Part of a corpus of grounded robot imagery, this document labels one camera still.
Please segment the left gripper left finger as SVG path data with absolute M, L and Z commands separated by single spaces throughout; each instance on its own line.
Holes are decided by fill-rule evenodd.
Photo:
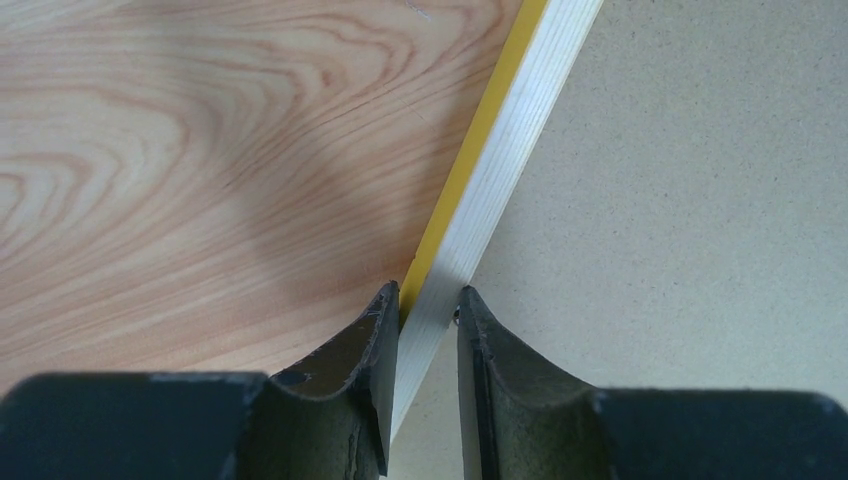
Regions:
M 291 366 L 49 372 L 1 402 L 5 479 L 376 479 L 388 470 L 399 288 Z

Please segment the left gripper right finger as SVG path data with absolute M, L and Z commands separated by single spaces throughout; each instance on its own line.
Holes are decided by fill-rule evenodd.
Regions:
M 457 307 L 468 479 L 843 479 L 847 414 L 802 391 L 600 388 Z

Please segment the brown cardboard backing board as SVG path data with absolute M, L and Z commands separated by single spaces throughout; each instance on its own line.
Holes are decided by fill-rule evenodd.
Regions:
M 847 400 L 847 5 L 601 1 L 471 282 L 600 387 Z M 393 479 L 463 475 L 451 319 Z

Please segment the yellow wooden picture frame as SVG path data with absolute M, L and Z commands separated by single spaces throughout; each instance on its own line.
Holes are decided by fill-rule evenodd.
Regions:
M 396 435 L 601 9 L 525 1 L 400 289 Z

